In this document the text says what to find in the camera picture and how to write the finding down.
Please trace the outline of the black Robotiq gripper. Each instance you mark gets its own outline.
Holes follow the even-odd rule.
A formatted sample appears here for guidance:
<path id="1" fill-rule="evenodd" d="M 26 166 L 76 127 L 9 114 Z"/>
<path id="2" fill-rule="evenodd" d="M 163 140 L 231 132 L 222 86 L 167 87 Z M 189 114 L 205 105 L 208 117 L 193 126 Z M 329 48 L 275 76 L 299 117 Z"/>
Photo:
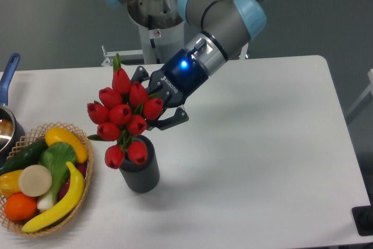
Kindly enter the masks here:
<path id="1" fill-rule="evenodd" d="M 163 120 L 150 121 L 147 130 L 157 128 L 161 131 L 180 125 L 189 120 L 183 105 L 186 99 L 205 81 L 208 74 L 204 68 L 188 55 L 185 49 L 179 50 L 159 70 L 149 75 L 143 66 L 138 66 L 131 77 L 131 82 L 142 84 L 148 81 L 148 94 L 157 94 L 165 107 L 177 107 L 173 116 Z"/>

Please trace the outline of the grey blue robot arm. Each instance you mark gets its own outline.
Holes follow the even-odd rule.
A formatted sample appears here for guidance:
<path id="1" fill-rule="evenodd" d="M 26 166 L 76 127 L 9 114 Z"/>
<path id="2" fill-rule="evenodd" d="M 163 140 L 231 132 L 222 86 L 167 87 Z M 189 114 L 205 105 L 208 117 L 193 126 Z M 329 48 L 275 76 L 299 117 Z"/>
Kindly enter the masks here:
<path id="1" fill-rule="evenodd" d="M 147 91 L 162 99 L 175 114 L 149 122 L 168 129 L 188 120 L 186 99 L 228 60 L 245 57 L 244 46 L 265 27 L 264 0 L 105 0 L 126 5 L 139 29 L 146 64 L 159 64 L 153 73 L 137 69 L 133 79 L 148 81 Z"/>

